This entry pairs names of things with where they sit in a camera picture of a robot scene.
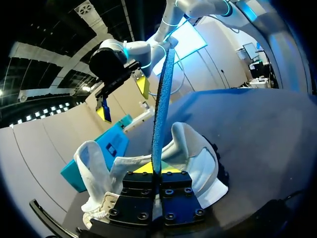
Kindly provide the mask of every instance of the cable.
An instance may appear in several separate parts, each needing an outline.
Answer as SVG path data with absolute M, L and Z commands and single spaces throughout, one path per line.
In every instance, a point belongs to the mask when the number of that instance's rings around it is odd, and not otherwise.
M 305 190 L 298 190 L 298 191 L 296 191 L 296 192 L 293 192 L 292 194 L 290 194 L 290 195 L 288 195 L 287 197 L 285 197 L 285 198 L 283 199 L 283 201 L 286 202 L 286 201 L 288 201 L 289 199 L 291 199 L 291 198 L 297 196 L 298 194 L 302 194 L 302 193 L 304 193 L 304 192 L 305 192 Z
M 188 21 L 188 19 L 186 19 L 186 21 L 184 21 L 183 24 L 181 24 L 179 27 L 177 27 L 175 30 L 173 30 L 172 32 L 170 32 L 170 33 L 166 36 L 166 38 L 168 38 L 168 41 L 170 42 L 170 45 L 171 45 L 171 46 L 172 46 L 172 43 L 171 43 L 171 41 L 169 40 L 170 35 L 171 35 L 174 31 L 176 31 L 177 29 L 179 29 L 182 25 L 184 25 L 187 21 Z M 171 92 L 170 95 L 172 95 L 172 94 L 174 94 L 174 93 L 177 93 L 178 90 L 184 85 L 184 81 L 185 81 L 185 70 L 184 70 L 184 65 L 183 65 L 183 63 L 182 63 L 182 59 L 179 57 L 179 55 L 178 55 L 178 53 L 177 53 L 176 50 L 175 50 L 175 54 L 176 54 L 176 56 L 178 57 L 178 60 L 179 60 L 179 62 L 180 62 L 180 64 L 181 64 L 181 68 L 182 68 L 182 71 L 183 71 L 183 79 L 182 79 L 182 82 L 181 82 L 180 86 L 179 86 L 177 89 L 175 89 L 173 92 Z M 149 92 L 149 94 L 150 94 L 151 96 L 154 96 L 154 97 L 157 97 L 157 96 L 158 96 L 157 94 L 151 93 L 151 92 Z
M 210 16 L 210 15 L 207 15 L 208 17 L 211 17 L 211 18 L 213 18 L 213 19 L 215 19 L 215 20 L 217 20 L 217 21 L 219 21 L 219 22 L 221 22 L 222 23 L 222 21 L 220 21 L 218 18 L 216 18 L 216 17 L 214 17 L 214 16 Z M 235 30 L 233 30 L 231 27 L 228 27 L 231 31 L 233 31 L 234 33 L 236 33 L 236 34 L 238 34 L 239 32 L 240 32 L 240 30 L 238 29 L 238 31 L 235 31 Z

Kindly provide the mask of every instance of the blue sponge strip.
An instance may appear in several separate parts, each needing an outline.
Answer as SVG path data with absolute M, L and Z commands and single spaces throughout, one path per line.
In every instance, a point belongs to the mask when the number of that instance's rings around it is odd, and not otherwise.
M 159 79 L 158 96 L 155 108 L 154 131 L 152 138 L 152 167 L 155 174 L 161 173 L 161 154 L 164 142 L 164 126 L 167 118 L 169 96 L 172 87 L 175 50 L 167 52 Z

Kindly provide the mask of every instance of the ceiling light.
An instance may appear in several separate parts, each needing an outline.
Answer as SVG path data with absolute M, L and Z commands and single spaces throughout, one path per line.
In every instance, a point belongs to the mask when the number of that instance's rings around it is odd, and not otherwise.
M 90 92 L 91 88 L 90 88 L 90 87 L 87 87 L 87 86 L 84 86 L 84 87 L 83 87 L 83 90 L 84 90 L 84 91 L 87 91 L 87 92 Z

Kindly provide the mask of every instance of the bolt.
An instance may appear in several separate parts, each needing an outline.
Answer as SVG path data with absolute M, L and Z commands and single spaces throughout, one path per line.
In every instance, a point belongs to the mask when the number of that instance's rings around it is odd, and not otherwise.
M 141 212 L 139 215 L 138 215 L 138 219 L 140 220 L 147 220 L 149 218 L 149 215 L 147 212 Z
M 166 195 L 172 195 L 173 193 L 174 193 L 174 191 L 172 189 L 165 190 Z
M 150 191 L 148 189 L 143 189 L 141 192 L 143 195 L 147 195 L 150 193 Z
M 118 213 L 119 213 L 119 211 L 116 210 L 116 209 L 110 209 L 110 210 L 109 210 L 109 214 L 110 214 L 111 216 L 116 216 L 116 215 L 118 215 Z
M 201 209 L 201 208 L 195 210 L 195 215 L 196 215 L 196 216 L 201 217 L 201 216 L 203 216 L 204 214 L 205 214 L 205 211 L 204 211 L 203 209 Z
M 191 194 L 193 192 L 193 190 L 190 187 L 184 188 L 184 191 L 186 194 Z
M 169 220 L 169 221 L 173 221 L 174 219 L 175 219 L 175 215 L 174 215 L 174 213 L 171 213 L 171 212 L 169 212 L 169 213 L 167 213 L 166 215 L 165 215 L 165 219 L 166 220 Z

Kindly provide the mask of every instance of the window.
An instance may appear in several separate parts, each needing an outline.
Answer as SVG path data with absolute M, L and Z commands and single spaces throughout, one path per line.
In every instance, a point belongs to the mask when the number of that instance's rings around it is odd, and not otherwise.
M 179 28 L 171 34 L 173 37 L 175 37 L 178 40 L 178 44 L 175 47 L 175 50 L 177 51 L 181 59 L 187 57 L 191 53 L 207 45 L 207 43 L 204 41 L 204 39 L 201 37 L 198 31 L 189 22 L 184 23 L 185 20 L 186 19 L 183 17 L 182 20 L 178 24 Z M 164 61 L 165 61 L 165 57 L 162 58 L 153 67 L 153 72 L 155 73 L 155 75 L 159 75 L 161 73 Z M 178 61 L 179 61 L 179 58 L 175 54 L 174 63 L 177 63 Z

